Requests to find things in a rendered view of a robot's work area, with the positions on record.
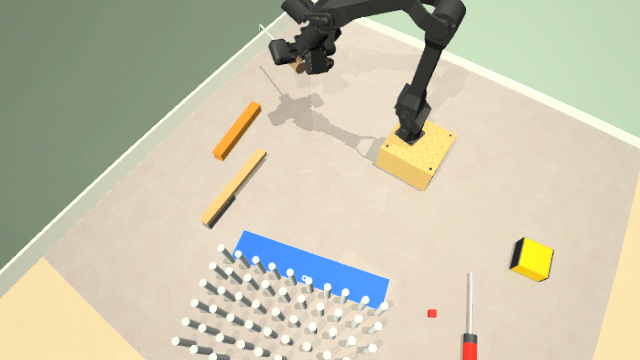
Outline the red-handled screwdriver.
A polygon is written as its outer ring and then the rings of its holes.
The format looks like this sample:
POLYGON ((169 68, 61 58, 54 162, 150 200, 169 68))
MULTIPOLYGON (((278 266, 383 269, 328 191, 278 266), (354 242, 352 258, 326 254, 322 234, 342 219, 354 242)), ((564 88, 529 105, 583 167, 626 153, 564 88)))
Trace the red-handled screwdriver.
POLYGON ((472 286, 473 272, 470 272, 470 293, 469 293, 469 333, 464 333, 463 360, 477 360, 477 335, 471 334, 472 327, 472 286))

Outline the orange flat bar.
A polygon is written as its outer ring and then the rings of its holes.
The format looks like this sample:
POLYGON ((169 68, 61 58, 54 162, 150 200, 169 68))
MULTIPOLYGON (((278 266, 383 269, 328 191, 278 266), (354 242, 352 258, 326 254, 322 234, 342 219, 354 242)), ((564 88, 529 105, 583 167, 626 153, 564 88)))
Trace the orange flat bar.
POLYGON ((212 151, 214 156, 224 161, 260 112, 260 104, 251 102, 249 107, 243 112, 224 138, 212 151))

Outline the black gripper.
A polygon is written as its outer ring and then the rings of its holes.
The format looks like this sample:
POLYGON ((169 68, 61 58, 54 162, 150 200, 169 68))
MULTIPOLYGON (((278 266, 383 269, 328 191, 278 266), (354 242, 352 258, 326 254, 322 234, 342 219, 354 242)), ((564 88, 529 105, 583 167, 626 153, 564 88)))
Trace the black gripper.
MULTIPOLYGON (((303 56, 302 51, 306 49, 320 49, 326 47, 324 55, 328 56, 331 56, 336 52, 335 43, 329 37, 321 45, 314 45, 310 43, 305 36, 305 27, 306 26, 300 28, 300 35, 295 35, 293 37, 295 43, 285 42, 284 39, 271 40, 268 47, 275 65, 278 66, 297 62, 297 55, 301 58, 303 56)), ((304 60, 305 57, 301 59, 304 60)))

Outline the blue taped strip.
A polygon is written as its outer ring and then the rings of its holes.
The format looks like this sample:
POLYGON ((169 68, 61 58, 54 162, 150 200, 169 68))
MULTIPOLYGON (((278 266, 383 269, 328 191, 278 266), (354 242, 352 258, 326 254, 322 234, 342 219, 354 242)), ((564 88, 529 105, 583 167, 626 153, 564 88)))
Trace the blue taped strip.
POLYGON ((268 264, 275 263, 280 275, 287 276, 292 268, 296 280, 305 283, 302 276, 312 278, 313 287, 324 291, 325 283, 331 284, 331 293, 341 297, 342 290, 349 290, 348 300, 361 302, 364 296, 369 298, 366 306, 377 308, 384 302, 389 279, 370 272, 349 267, 338 262, 308 253, 306 251, 276 242, 274 240, 243 231, 235 252, 241 250, 250 264, 253 256, 259 257, 266 270, 268 264))

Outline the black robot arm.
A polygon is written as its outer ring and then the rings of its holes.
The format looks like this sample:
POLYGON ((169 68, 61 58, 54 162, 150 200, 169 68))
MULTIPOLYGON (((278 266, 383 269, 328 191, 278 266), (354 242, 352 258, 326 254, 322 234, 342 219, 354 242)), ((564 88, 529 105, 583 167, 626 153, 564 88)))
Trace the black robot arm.
MULTIPOLYGON (((425 48, 411 85, 406 82, 393 108, 400 124, 395 134, 412 146, 426 133, 422 128, 432 110, 426 101, 428 82, 464 19, 466 7, 461 0, 285 0, 281 8, 299 26, 309 22, 305 36, 314 45, 323 44, 328 37, 335 43, 342 34, 340 28, 355 19, 406 12, 425 31, 425 48), (430 13, 422 4, 436 9, 430 13)), ((307 75, 327 73, 334 66, 334 59, 324 55, 325 49, 302 51, 307 75)))

